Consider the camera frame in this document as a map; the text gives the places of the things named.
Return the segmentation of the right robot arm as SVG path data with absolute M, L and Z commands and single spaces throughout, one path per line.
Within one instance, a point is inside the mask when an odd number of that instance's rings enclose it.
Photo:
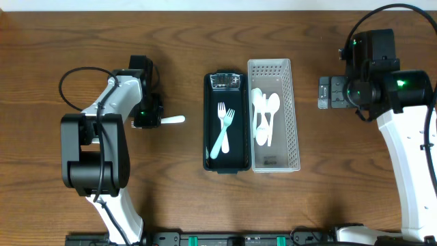
M 336 240 L 361 245 L 436 244 L 436 112 L 428 75 L 422 70 L 375 74 L 368 81 L 320 77 L 318 107 L 354 108 L 375 120 L 392 161 L 401 203 L 401 231 L 350 225 Z

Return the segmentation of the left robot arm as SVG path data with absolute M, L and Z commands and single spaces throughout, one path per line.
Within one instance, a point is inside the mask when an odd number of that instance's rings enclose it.
M 161 124 L 162 103 L 154 93 L 154 66 L 105 71 L 107 86 L 85 109 L 61 119 L 61 175 L 98 211 L 108 230 L 90 244 L 144 245 L 144 222 L 136 212 L 127 184 L 130 156 L 124 123 L 138 129 Z

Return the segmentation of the white fork pointing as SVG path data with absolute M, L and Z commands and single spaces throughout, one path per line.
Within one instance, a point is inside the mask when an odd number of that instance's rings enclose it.
M 177 124 L 177 123 L 183 123 L 185 121 L 184 115 L 176 115 L 168 118 L 162 118 L 160 120 L 160 124 Z

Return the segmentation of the white spoon long diagonal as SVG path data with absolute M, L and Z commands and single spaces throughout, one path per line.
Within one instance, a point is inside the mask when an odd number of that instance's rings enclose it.
M 273 132 L 273 126 L 274 126 L 274 115 L 279 110 L 280 104 L 281 104 L 281 101 L 280 101 L 279 95 L 277 93 L 271 94 L 269 99 L 268 99 L 268 102 L 267 102 L 267 110 L 270 114 L 268 147 L 271 147 L 272 132 Z

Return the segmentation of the mint green plastic fork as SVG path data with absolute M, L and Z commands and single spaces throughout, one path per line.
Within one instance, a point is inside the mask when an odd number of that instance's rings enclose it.
M 231 125 L 233 118 L 234 118 L 234 114 L 235 114 L 235 110 L 234 109 L 229 109 L 224 117 L 224 125 L 223 128 L 221 129 L 221 132 L 219 134 L 219 136 L 217 137 L 217 140 L 210 152 L 210 158 L 211 159 L 216 159 L 217 156 L 219 155 L 219 151 L 221 150 L 221 145 L 225 136 L 225 133 L 227 132 L 227 128 Z

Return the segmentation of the white spoon small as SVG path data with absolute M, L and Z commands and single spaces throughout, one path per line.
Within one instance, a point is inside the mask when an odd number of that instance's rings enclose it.
M 254 88 L 251 90 L 251 100 L 254 106 L 252 127 L 253 127 L 253 136 L 255 137 L 257 132 L 257 114 L 259 113 L 259 110 L 262 108 L 262 101 L 263 101 L 263 94 L 259 88 Z

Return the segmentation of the black plastic basket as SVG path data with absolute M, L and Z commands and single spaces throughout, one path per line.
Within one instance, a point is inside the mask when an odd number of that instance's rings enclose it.
M 236 174 L 251 167 L 249 91 L 246 75 L 235 70 L 217 70 L 204 77 L 203 167 L 219 174 Z M 216 159 L 210 152 L 229 109 L 235 114 Z

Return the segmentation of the clear plastic basket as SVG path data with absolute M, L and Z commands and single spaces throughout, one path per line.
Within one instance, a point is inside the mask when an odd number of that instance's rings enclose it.
M 290 173 L 300 169 L 298 129 L 294 103 L 291 61 L 282 59 L 250 59 L 247 62 L 251 129 L 252 168 L 255 173 Z M 271 147 L 259 146 L 253 136 L 251 90 L 259 88 L 266 94 L 277 93 L 281 104 L 274 115 Z M 257 114 L 257 127 L 261 114 Z

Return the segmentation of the white spoon bowl down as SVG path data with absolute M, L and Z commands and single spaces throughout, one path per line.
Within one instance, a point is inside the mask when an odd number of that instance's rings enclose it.
M 262 108 L 259 110 L 259 113 L 261 114 L 261 123 L 257 127 L 256 132 L 256 142 L 259 146 L 263 146 L 268 139 L 268 132 L 269 132 L 269 124 L 266 119 L 266 95 L 263 94 L 263 101 L 262 101 Z

